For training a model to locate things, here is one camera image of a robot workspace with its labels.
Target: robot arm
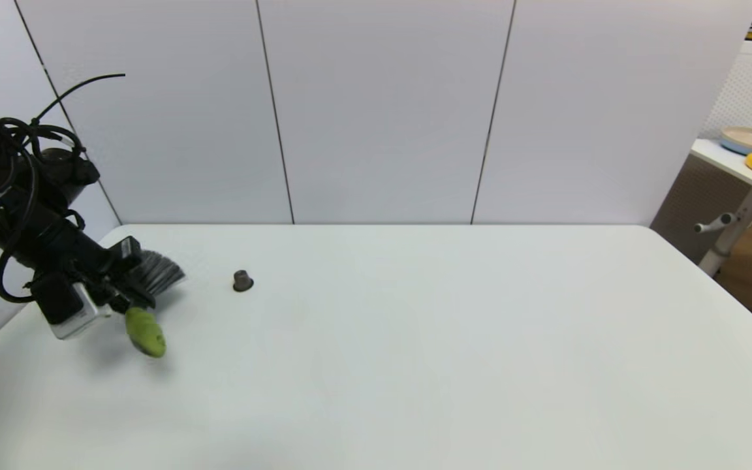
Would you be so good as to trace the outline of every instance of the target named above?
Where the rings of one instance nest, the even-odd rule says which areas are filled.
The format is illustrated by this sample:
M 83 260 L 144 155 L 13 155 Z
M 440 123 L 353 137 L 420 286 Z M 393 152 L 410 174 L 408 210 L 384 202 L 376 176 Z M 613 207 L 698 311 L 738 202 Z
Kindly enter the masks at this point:
M 105 249 L 87 237 L 83 218 L 69 209 L 99 173 L 81 157 L 85 149 L 74 133 L 39 124 L 60 99 L 30 124 L 0 119 L 0 297 L 14 303 L 35 300 L 63 339 L 86 327 L 102 309 L 123 313 L 131 306 L 153 307 L 155 300 L 131 276 L 142 260 L 140 244 L 129 237 Z M 39 138 L 68 140 L 71 149 L 41 149 Z M 12 295 L 4 288 L 11 257 L 34 270 L 26 286 L 30 295 Z

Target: brush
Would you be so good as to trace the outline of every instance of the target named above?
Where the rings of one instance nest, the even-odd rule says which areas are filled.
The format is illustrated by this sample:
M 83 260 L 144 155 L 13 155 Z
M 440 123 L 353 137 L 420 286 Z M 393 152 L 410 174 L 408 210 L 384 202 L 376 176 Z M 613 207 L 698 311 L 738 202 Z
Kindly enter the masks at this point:
M 141 252 L 141 264 L 129 272 L 129 276 L 153 297 L 185 279 L 178 264 L 166 256 L 150 250 Z M 151 357 L 162 357 L 167 351 L 164 334 L 155 321 L 155 315 L 141 306 L 126 311 L 126 334 L 138 351 Z

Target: wall panel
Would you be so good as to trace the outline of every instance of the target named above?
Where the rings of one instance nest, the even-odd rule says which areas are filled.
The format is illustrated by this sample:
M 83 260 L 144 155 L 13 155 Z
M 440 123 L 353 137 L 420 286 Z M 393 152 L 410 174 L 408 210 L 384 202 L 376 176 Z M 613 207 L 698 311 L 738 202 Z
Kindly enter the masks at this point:
M 752 0 L 518 0 L 476 223 L 648 225 Z
M 468 223 L 512 0 L 260 0 L 298 223 Z
M 254 0 L 21 0 L 124 223 L 290 223 Z

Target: panel seam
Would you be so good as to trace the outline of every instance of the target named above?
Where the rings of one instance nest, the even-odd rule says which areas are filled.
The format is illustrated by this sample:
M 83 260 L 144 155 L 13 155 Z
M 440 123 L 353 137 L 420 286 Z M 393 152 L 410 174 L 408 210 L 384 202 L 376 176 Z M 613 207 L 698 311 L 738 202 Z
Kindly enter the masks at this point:
M 492 102 L 492 115 L 489 118 L 489 131 L 486 131 L 486 145 L 483 151 L 483 160 L 480 162 L 480 175 L 478 175 L 477 190 L 475 190 L 475 204 L 472 205 L 472 218 L 469 225 L 475 224 L 475 212 L 478 208 L 478 197 L 480 196 L 480 184 L 483 182 L 483 171 L 486 168 L 486 156 L 489 154 L 489 142 L 492 137 L 492 123 L 495 122 L 495 109 L 498 107 L 498 94 L 501 92 L 501 80 L 504 77 L 504 66 L 507 65 L 507 50 L 510 48 L 510 36 L 512 35 L 512 24 L 516 17 L 516 3 L 512 2 L 512 11 L 510 11 L 510 27 L 507 29 L 507 41 L 504 43 L 504 56 L 501 58 L 501 71 L 498 72 L 498 86 L 495 87 L 495 99 Z
M 283 137 L 280 133 L 280 120 L 277 118 L 277 101 L 274 98 L 274 86 L 272 86 L 272 68 L 269 66 L 269 54 L 266 49 L 266 35 L 263 32 L 263 20 L 260 17 L 260 0 L 254 0 L 257 7 L 257 24 L 260 25 L 260 41 L 263 44 L 263 59 L 266 60 L 266 76 L 269 79 L 269 94 L 272 96 L 272 111 L 274 111 L 274 125 L 277 130 L 277 145 L 280 148 L 280 161 L 283 163 L 283 181 L 286 183 L 286 196 L 289 199 L 289 215 L 292 217 L 292 225 L 295 225 L 295 209 L 292 206 L 292 190 L 289 188 L 289 173 L 286 170 L 286 157 L 283 155 Z

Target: black cable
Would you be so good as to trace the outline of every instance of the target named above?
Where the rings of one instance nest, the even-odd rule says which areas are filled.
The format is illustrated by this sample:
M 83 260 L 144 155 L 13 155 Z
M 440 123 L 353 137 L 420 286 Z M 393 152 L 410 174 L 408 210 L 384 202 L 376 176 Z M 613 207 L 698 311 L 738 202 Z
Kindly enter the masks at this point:
M 13 139 L 12 136 L 9 136 L 7 132 L 6 125 L 13 125 L 17 127 L 21 131 L 27 132 L 29 136 L 29 142 L 31 143 L 31 146 L 33 147 L 34 153 L 36 153 L 36 150 L 39 148 L 39 140 L 36 136 L 32 136 L 32 131 L 29 128 L 27 124 L 24 122 L 21 122 L 19 119 L 13 119 L 13 118 L 3 118 L 0 119 L 0 125 L 2 125 L 2 128 L 5 132 L 3 132 L 6 140 L 8 140 L 8 143 L 11 146 L 18 146 L 17 149 L 15 149 L 15 152 L 13 155 L 21 155 L 27 165 L 29 166 L 31 170 L 31 191 L 29 193 L 29 196 L 27 197 L 27 204 L 25 205 L 25 211 L 23 212 L 22 216 L 19 218 L 19 222 L 16 224 L 16 226 L 13 229 L 13 233 L 11 234 L 10 238 L 8 239 L 8 243 L 5 244 L 4 249 L 2 250 L 2 255 L 0 256 L 0 297 L 4 298 L 4 300 L 15 303 L 15 304 L 26 304 L 33 300 L 33 296 L 27 295 L 24 297 L 17 297 L 16 295 L 10 294 L 8 292 L 8 289 L 5 288 L 4 285 L 4 274 L 5 274 L 5 268 L 8 266 L 8 260 L 11 259 L 11 256 L 13 255 L 13 252 L 16 249 L 17 243 L 19 243 L 19 238 L 22 235 L 22 231 L 27 225 L 27 221 L 30 220 L 31 214 L 33 213 L 34 206 L 37 205 L 37 195 L 39 193 L 39 169 L 37 167 L 36 161 L 34 161 L 33 155 L 29 154 L 29 152 L 25 151 L 25 146 L 27 145 L 27 142 L 24 143 L 17 143 L 15 139 Z
M 76 90 L 76 89 L 78 89 L 78 88 L 80 88 L 82 86 L 86 86 L 87 84 L 90 84 L 92 82 L 96 82 L 98 80 L 104 80 L 104 78 L 115 78 L 115 77 L 126 77 L 126 74 L 101 75 L 99 77 L 89 78 L 86 81 L 82 81 L 82 82 L 76 84 L 75 86 L 72 86 L 71 88 L 68 89 L 68 91 L 66 91 L 65 93 L 63 93 L 62 95 L 60 95 L 59 98 L 54 99 L 54 101 L 51 104 L 49 104 L 47 108 L 45 108 L 44 110 L 42 110 L 41 113 L 39 113 L 39 116 L 33 118 L 31 120 L 31 124 L 32 125 L 38 125 L 39 124 L 39 120 L 42 119 L 43 116 L 45 116 L 45 113 L 48 113 L 48 111 L 50 111 L 53 107 L 55 107 L 57 105 L 57 103 L 59 103 L 60 101 L 62 101 L 63 98 L 65 98 L 66 96 L 71 95 L 71 93 L 74 92 L 74 90 Z
M 39 147 L 40 134 L 44 134 L 45 136 L 49 136 L 50 138 L 53 138 L 52 136 L 55 133 L 69 137 L 69 139 L 71 139 L 72 143 L 74 144 L 74 148 L 72 149 L 72 157 L 77 157 L 77 155 L 79 155 L 81 151 L 85 150 L 80 143 L 80 139 L 78 139 L 78 137 L 71 131 L 57 127 L 55 125 L 40 125 L 39 120 L 42 119 L 42 117 L 45 116 L 46 113 L 48 113 L 48 111 L 50 111 L 57 103 L 62 101 L 63 98 L 71 95 L 74 90 L 80 89 L 80 87 L 86 86 L 87 84 L 90 84 L 92 82 L 104 80 L 104 78 L 114 77 L 126 77 L 126 74 L 101 75 L 98 77 L 89 78 L 86 81 L 72 86 L 65 93 L 60 95 L 59 98 L 54 99 L 54 101 L 49 104 L 48 107 L 46 107 L 44 110 L 42 110 L 42 112 L 39 113 L 37 117 L 31 119 L 30 125 L 25 124 L 19 119 L 0 119 L 1 134 L 6 144 L 10 146 L 10 148 L 6 149 L 6 151 L 8 151 L 10 155 L 12 155 L 11 174 L 8 176 L 7 184 L 0 187 L 0 191 L 7 189 L 7 187 L 9 187 L 9 185 L 11 185 L 12 182 L 16 179 L 19 157 L 24 158 L 25 163 L 27 163 L 29 169 L 31 170 L 31 189 L 29 197 L 27 197 L 25 211 L 19 218 L 19 222 L 14 227 L 13 233 L 8 239 L 8 243 L 5 244 L 5 247 L 2 250 L 2 255 L 0 256 L 0 297 L 4 298 L 4 300 L 6 301 L 15 304 L 26 304 L 30 301 L 33 301 L 33 296 L 31 295 L 18 297 L 16 295 L 10 294 L 10 292 L 8 292 L 8 289 L 6 289 L 4 285 L 4 273 L 5 268 L 8 266 L 8 260 L 13 256 L 13 252 L 16 250 L 16 245 L 19 243 L 19 238 L 22 237 L 22 232 L 25 229 L 27 222 L 29 222 L 30 220 L 31 214 L 33 213 L 33 208 L 37 205 L 37 199 L 39 195 L 39 163 L 37 159 L 42 153 L 42 150 Z M 33 152 L 33 154 L 25 149 L 25 147 L 28 145 L 31 146 L 31 151 Z M 85 226 L 86 224 L 82 223 L 82 220 L 83 219 L 81 217 L 78 218 L 78 225 Z

